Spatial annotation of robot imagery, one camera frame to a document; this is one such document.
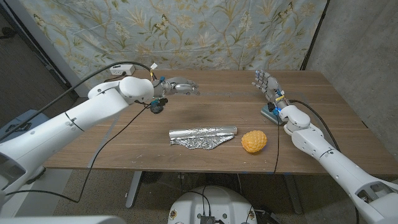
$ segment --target cable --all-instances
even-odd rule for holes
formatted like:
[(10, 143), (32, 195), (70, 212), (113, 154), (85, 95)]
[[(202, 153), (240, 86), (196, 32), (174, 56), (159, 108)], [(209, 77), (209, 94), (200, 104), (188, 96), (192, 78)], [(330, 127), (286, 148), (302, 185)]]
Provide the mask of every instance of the cable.
[(272, 174), (275, 174), (275, 172), (276, 172), (276, 167), (278, 166), (278, 160), (279, 160), (279, 116), (278, 115), (276, 115), (276, 120), (277, 120), (277, 125), (278, 125), (278, 153), (277, 153), (277, 155), (276, 155), (276, 163), (275, 163), (275, 169), (274, 169), (274, 173), (272, 173)]
[[(209, 202), (209, 200), (207, 199), (207, 197), (206, 197), (205, 195), (199, 193), (199, 192), (194, 192), (193, 190), (190, 190), (190, 191), (188, 191), (188, 192), (199, 194), (199, 195), (202, 196), (202, 198), (205, 198), (205, 199), (206, 199), (207, 204), (209, 205), (209, 216), (210, 216), (210, 215), (211, 215), (210, 202)], [(206, 216), (206, 215), (205, 215), (205, 203), (204, 203), (204, 202), (203, 202), (203, 215)]]
[(247, 223), (248, 220), (249, 220), (249, 215), (250, 215), (250, 212), (251, 212), (252, 207), (253, 207), (253, 205), (250, 206), (249, 213), (248, 213), (248, 217), (246, 218), (246, 222), (245, 222), (245, 223)]
[(356, 224), (359, 224), (359, 211), (356, 207), (355, 207), (355, 215), (356, 215)]
[[(201, 192), (201, 201), (203, 202), (203, 214), (205, 214), (205, 201), (204, 201), (204, 196), (205, 196), (205, 189), (207, 187), (207, 184), (205, 185), (205, 187), (203, 188), (202, 192)], [(211, 216), (211, 210), (210, 210), (210, 203), (209, 203), (209, 216)]]
[(238, 181), (239, 181), (239, 189), (241, 191), (241, 195), (243, 195), (242, 193), (242, 184), (241, 184), (241, 179), (239, 178), (239, 174), (236, 174), (238, 176)]
[(79, 199), (78, 200), (75, 200), (75, 199), (72, 199), (72, 198), (70, 198), (70, 197), (67, 197), (67, 196), (64, 196), (64, 195), (61, 195), (61, 194), (58, 194), (58, 193), (55, 193), (55, 192), (49, 192), (49, 191), (46, 191), (46, 190), (18, 190), (18, 191), (15, 191), (15, 192), (10, 192), (10, 193), (8, 193), (8, 194), (6, 194), (6, 196), (9, 196), (9, 195), (13, 195), (13, 194), (17, 194), (17, 193), (23, 193), (23, 192), (37, 192), (37, 193), (46, 193), (46, 194), (52, 194), (52, 195), (56, 195), (56, 196), (59, 196), (59, 197), (61, 197), (61, 198), (65, 198), (65, 199), (67, 199), (67, 200), (69, 200), (69, 201), (71, 201), (71, 202), (74, 202), (74, 203), (78, 203), (78, 202), (80, 202), (80, 199), (81, 199), (81, 196), (83, 195), (83, 191), (84, 191), (84, 189), (85, 189), (85, 187), (86, 187), (86, 183), (87, 183), (87, 180), (88, 180), (88, 176), (90, 175), (90, 172), (91, 172), (91, 170), (92, 170), (92, 168), (93, 168), (93, 166), (94, 166), (94, 162), (95, 162), (95, 159), (97, 158), (97, 156), (98, 156), (98, 154), (101, 152), (101, 150), (110, 142), (110, 141), (112, 141), (114, 138), (116, 138), (116, 136), (118, 136), (120, 133), (122, 133), (122, 131), (124, 131), (142, 112), (144, 112), (144, 110), (145, 109), (148, 109), (149, 108), (149, 106), (145, 106), (144, 107), (144, 109), (142, 109), (142, 111), (140, 111), (122, 130), (120, 130), (117, 134), (115, 134), (111, 139), (109, 139), (99, 150), (98, 150), (98, 152), (95, 154), (95, 157), (94, 157), (94, 159), (93, 159), (93, 163), (91, 163), (91, 166), (90, 166), (90, 168), (88, 169), (88, 173), (87, 173), (87, 176), (86, 176), (86, 179), (85, 179), (85, 181), (84, 181), (84, 183), (83, 183), (83, 187), (81, 188), (81, 192), (80, 192), (80, 195), (79, 195)]
[(309, 106), (308, 104), (306, 104), (300, 100), (289, 100), (289, 102), (300, 103), (300, 104), (304, 105), (305, 107), (307, 107), (308, 109), (310, 109), (310, 111), (312, 111), (312, 113), (314, 113), (319, 118), (319, 120), (322, 122), (322, 124), (324, 125), (326, 131), (329, 133), (329, 136), (331, 137), (331, 140), (333, 141), (333, 144), (336, 146), (337, 151), (341, 152), (340, 148), (337, 145), (336, 139), (335, 139), (335, 137), (333, 137), (331, 131), (329, 130), (328, 126), (326, 125), (326, 122), (322, 119), (322, 117), (314, 109), (311, 108), (311, 106)]
[(120, 65), (120, 64), (133, 64), (133, 65), (139, 65), (143, 68), (145, 68), (146, 70), (150, 71), (150, 68), (146, 65), (143, 65), (141, 63), (138, 62), (115, 62), (112, 63), (110, 65), (107, 65), (103, 68), (101, 68), (100, 70), (88, 75), (87, 77), (85, 77), (84, 79), (80, 80), (80, 82), (78, 82), (76, 85), (70, 87), (67, 91), (63, 92), (60, 96), (58, 96), (56, 99), (54, 99), (53, 101), (51, 101), (49, 104), (45, 105), (42, 109), (38, 110), (36, 113), (32, 114), (30, 117), (28, 117), (27, 119), (25, 119), (24, 121), (22, 121), (21, 123), (19, 123), (17, 126), (15, 126), (12, 130), (8, 131), (6, 134), (3, 134), (0, 137), (0, 141), (5, 139), (6, 137), (8, 137), (10, 134), (12, 134), (15, 130), (17, 130), (18, 128), (22, 127), (23, 125), (25, 125), (28, 121), (30, 121), (31, 119), (35, 118), (37, 115), (39, 115), (41, 112), (45, 111), (47, 108), (49, 108), (50, 106), (52, 106), (54, 103), (56, 103), (58, 100), (60, 100), (62, 97), (64, 97), (66, 94), (70, 93), (72, 90), (74, 90), (76, 87), (80, 86), (82, 83), (84, 83), (85, 81), (89, 80), (91, 77), (105, 71), (106, 69), (113, 67), (115, 65)]
[(109, 79), (105, 80), (104, 82), (110, 82), (112, 80), (115, 80), (115, 79), (118, 79), (118, 78), (121, 78), (121, 77), (124, 77), (124, 76), (126, 76), (126, 72), (123, 72), (121, 75), (119, 75), (117, 77), (109, 78)]

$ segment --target table leg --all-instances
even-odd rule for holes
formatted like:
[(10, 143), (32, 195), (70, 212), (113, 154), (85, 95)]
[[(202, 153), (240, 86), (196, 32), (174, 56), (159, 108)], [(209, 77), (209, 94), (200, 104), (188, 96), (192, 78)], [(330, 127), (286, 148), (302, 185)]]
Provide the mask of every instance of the table leg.
[(300, 203), (299, 192), (297, 190), (296, 182), (293, 175), (284, 175), (287, 191), (292, 201), (294, 212), (298, 215), (303, 213), (303, 208)]
[(126, 208), (132, 208), (136, 200), (138, 192), (139, 181), (141, 179), (142, 171), (135, 171), (132, 177), (129, 193), (127, 193)]

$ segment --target gray wall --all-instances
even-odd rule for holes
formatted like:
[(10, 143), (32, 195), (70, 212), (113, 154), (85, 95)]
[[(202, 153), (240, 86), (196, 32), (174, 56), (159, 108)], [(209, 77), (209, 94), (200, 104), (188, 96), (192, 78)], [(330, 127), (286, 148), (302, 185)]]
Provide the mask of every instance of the gray wall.
[(331, 0), (307, 70), (321, 71), (398, 159), (398, 1)]

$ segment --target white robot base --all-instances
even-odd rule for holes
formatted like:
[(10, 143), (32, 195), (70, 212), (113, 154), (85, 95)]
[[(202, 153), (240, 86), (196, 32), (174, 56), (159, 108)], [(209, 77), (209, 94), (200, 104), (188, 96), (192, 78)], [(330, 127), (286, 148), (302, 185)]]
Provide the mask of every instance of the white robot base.
[(257, 223), (252, 205), (242, 195), (226, 187), (206, 186), (204, 196), (209, 200), (209, 210), (206, 199), (201, 195), (204, 187), (195, 188), (177, 199), (170, 209), (167, 223), (214, 223), (210, 220), (225, 224)]

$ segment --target wall outlet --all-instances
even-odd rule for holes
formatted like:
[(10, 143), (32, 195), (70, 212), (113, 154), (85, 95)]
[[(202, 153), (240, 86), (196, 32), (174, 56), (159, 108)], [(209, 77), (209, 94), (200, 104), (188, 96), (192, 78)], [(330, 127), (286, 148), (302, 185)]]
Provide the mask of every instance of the wall outlet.
[(136, 70), (133, 65), (125, 64), (125, 65), (115, 65), (110, 68), (112, 75), (122, 75), (123, 72), (126, 72), (126, 75), (132, 75)]

